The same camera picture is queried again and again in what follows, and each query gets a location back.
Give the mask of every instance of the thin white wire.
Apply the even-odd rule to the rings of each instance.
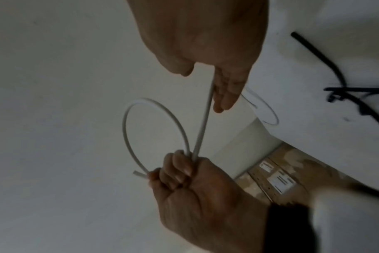
[[[199,133],[198,133],[197,141],[195,143],[194,151],[192,152],[192,157],[191,157],[192,161],[196,161],[198,159],[198,154],[199,154],[199,151],[201,149],[203,136],[205,135],[207,119],[209,117],[210,106],[212,104],[212,97],[213,97],[213,82],[212,82],[210,89],[209,89],[209,95],[207,98],[206,108],[205,108],[205,111],[203,114],[201,127],[199,129]],[[187,138],[187,135],[184,131],[184,128],[182,127],[182,125],[180,124],[178,119],[173,115],[173,113],[171,111],[169,111],[169,109],[167,109],[164,105],[162,105],[161,103],[159,103],[157,101],[149,99],[149,98],[141,98],[141,99],[134,100],[127,107],[127,109],[124,113],[124,116],[123,116],[123,123],[122,123],[123,137],[124,137],[124,142],[126,143],[128,152],[130,153],[131,157],[134,159],[134,161],[137,163],[137,165],[142,169],[142,171],[145,172],[145,174],[143,174],[143,173],[140,173],[138,171],[134,171],[133,174],[136,176],[139,176],[141,178],[147,178],[147,174],[149,173],[149,170],[147,170],[147,168],[145,168],[145,166],[140,162],[140,160],[134,154],[134,151],[132,150],[130,142],[128,140],[127,129],[126,129],[128,113],[130,112],[130,110],[133,106],[138,105],[138,104],[149,105],[149,106],[157,109],[158,111],[162,112],[165,116],[167,116],[174,123],[174,125],[176,126],[176,129],[177,129],[177,131],[181,137],[181,142],[183,145],[184,154],[188,157],[190,157],[190,155],[191,155],[190,144],[188,143],[188,138]]]

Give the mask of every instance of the black wire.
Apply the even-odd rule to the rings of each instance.
[[[313,53],[317,58],[319,58],[322,62],[324,62],[337,76],[339,82],[341,83],[341,88],[325,88],[325,91],[332,91],[328,96],[327,101],[332,103],[339,96],[340,100],[348,99],[358,105],[359,112],[361,115],[370,115],[379,123],[379,114],[374,111],[370,106],[368,106],[365,102],[360,100],[359,98],[349,94],[347,91],[354,92],[368,92],[362,98],[366,98],[371,95],[379,94],[379,88],[348,88],[344,75],[339,70],[337,65],[335,65],[330,59],[328,59],[323,53],[321,53],[317,48],[315,48],[312,44],[309,43],[305,38],[299,35],[297,32],[291,33],[291,36],[296,39],[299,43],[301,43],[304,47],[306,47],[311,53]]]

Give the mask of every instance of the white label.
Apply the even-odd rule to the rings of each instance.
[[[270,173],[274,169],[274,166],[271,165],[270,163],[266,162],[266,161],[261,162],[259,164],[259,167],[261,167],[262,169],[264,169],[268,173]]]
[[[279,170],[273,175],[271,175],[267,181],[272,184],[272,186],[280,193],[284,194],[286,191],[291,189],[297,183],[288,176],[283,170]]]

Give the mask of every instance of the black cuff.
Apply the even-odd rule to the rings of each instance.
[[[309,208],[303,205],[272,204],[264,236],[264,253],[316,252],[316,236],[309,222]]]

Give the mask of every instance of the human hand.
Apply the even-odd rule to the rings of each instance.
[[[145,45],[170,72],[215,66],[217,113],[238,100],[266,35],[268,0],[128,0]]]
[[[209,159],[177,151],[148,178],[166,228],[212,252],[261,252],[267,206]]]

